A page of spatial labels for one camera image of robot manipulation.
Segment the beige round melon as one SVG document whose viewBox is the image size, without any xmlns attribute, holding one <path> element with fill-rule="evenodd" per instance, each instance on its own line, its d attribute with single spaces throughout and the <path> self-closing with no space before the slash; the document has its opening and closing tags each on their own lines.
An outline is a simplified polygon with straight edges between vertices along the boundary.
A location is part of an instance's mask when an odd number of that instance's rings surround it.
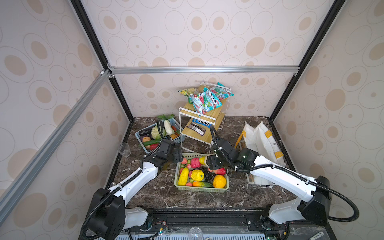
<svg viewBox="0 0 384 240">
<path fill-rule="evenodd" d="M 216 159 L 216 158 L 217 158 L 216 154 L 209 154 L 209 155 L 206 156 L 206 160 Z"/>
</svg>

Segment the orange round fruit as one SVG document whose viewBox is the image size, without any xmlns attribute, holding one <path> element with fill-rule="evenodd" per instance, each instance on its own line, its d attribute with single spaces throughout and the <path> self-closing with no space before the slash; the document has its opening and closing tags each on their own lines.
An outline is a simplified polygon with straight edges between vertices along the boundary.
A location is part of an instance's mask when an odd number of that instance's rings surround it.
<svg viewBox="0 0 384 240">
<path fill-rule="evenodd" d="M 216 189 L 223 189 L 227 185 L 226 177 L 222 175 L 216 175 L 213 179 L 213 187 Z"/>
</svg>

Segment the white grocery tote bag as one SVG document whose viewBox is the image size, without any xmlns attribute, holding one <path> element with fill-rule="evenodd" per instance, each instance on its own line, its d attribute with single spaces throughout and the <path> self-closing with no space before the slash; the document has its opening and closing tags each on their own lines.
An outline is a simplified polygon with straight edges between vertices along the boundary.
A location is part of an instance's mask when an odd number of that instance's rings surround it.
<svg viewBox="0 0 384 240">
<path fill-rule="evenodd" d="M 236 171 L 247 173 L 255 185 L 287 186 L 290 175 L 284 172 L 286 164 L 283 153 L 264 123 L 255 128 L 245 124 L 239 140 L 244 140 L 246 147 L 234 160 Z"/>
</svg>

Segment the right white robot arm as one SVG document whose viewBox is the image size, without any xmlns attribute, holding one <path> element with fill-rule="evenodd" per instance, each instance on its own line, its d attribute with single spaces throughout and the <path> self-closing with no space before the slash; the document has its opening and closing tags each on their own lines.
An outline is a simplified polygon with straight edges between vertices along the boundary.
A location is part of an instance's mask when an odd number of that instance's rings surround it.
<svg viewBox="0 0 384 240">
<path fill-rule="evenodd" d="M 269 204 L 265 207 L 259 219 L 265 230 L 271 231 L 277 225 L 297 220 L 326 226 L 329 221 L 348 223 L 359 218 L 358 207 L 352 200 L 331 189 L 327 178 L 319 176 L 315 179 L 298 174 L 250 149 L 238 151 L 229 141 L 219 137 L 215 127 L 211 126 L 210 132 L 214 151 L 206 160 L 210 170 L 229 168 L 239 173 L 261 177 L 296 196 L 296 199 L 283 204 Z M 333 196 L 345 201 L 353 209 L 352 216 L 337 218 L 329 215 Z"/>
</svg>

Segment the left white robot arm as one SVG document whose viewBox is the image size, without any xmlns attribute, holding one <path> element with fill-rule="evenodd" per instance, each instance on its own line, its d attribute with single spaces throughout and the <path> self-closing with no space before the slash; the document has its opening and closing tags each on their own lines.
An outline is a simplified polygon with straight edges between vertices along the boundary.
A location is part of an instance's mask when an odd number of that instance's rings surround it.
<svg viewBox="0 0 384 240">
<path fill-rule="evenodd" d="M 140 167 L 115 186 L 100 188 L 94 193 L 81 227 L 81 240 L 114 240 L 121 231 L 146 223 L 148 211 L 139 207 L 127 209 L 126 206 L 141 188 L 170 164 L 183 160 L 181 145 L 164 136 L 165 121 L 158 120 L 156 126 L 161 136 L 160 143 L 143 157 Z"/>
</svg>

